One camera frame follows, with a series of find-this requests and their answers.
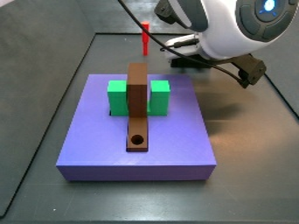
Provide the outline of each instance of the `brown block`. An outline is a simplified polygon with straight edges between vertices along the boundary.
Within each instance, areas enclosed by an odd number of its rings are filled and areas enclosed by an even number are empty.
[[[127,107],[130,117],[147,117],[147,64],[131,63],[127,73]]]
[[[147,117],[128,117],[126,150],[148,151]]]

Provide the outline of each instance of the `gray table surface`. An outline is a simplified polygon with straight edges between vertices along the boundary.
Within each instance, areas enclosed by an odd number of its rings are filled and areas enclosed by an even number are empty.
[[[191,76],[219,163],[209,181],[71,183],[55,167],[88,75],[126,74],[130,62]],[[245,90],[215,69],[170,68],[152,42],[144,57],[140,36],[98,35],[3,221],[297,222],[298,155],[298,120],[266,78]]]

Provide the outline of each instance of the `purple box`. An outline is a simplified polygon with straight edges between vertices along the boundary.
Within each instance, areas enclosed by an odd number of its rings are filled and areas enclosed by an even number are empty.
[[[108,81],[126,74],[91,74],[58,160],[67,180],[207,179],[217,166],[202,112],[185,75],[148,75],[170,81],[168,116],[148,117],[148,152],[127,152],[127,117],[110,116]]]

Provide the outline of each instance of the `hole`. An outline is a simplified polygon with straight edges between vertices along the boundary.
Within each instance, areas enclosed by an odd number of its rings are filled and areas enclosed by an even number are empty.
[[[140,135],[134,135],[131,137],[131,142],[132,144],[139,145],[144,142],[144,138]]]

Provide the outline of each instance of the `black cable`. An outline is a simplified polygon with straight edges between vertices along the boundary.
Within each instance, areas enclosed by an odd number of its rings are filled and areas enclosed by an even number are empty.
[[[144,33],[150,36],[150,38],[154,40],[154,42],[162,46],[170,53],[175,54],[176,56],[179,56],[181,58],[185,58],[195,63],[199,63],[205,66],[209,66],[209,67],[214,67],[215,69],[221,70],[225,74],[227,74],[234,80],[238,81],[238,83],[242,83],[243,80],[234,74],[231,73],[229,70],[226,70],[225,68],[219,67],[219,66],[215,66],[205,61],[201,61],[201,60],[197,60],[183,54],[181,54],[179,52],[176,52],[172,48],[170,48],[167,45],[163,44],[163,42],[160,42],[160,40],[150,33],[150,31],[143,27],[143,25],[140,24],[140,22],[138,21],[134,13],[131,12],[131,10],[127,8],[127,5],[124,4],[123,0],[118,0],[118,2],[120,3],[120,5],[123,6],[128,16],[134,19],[136,25],[140,27],[140,29],[144,31]]]

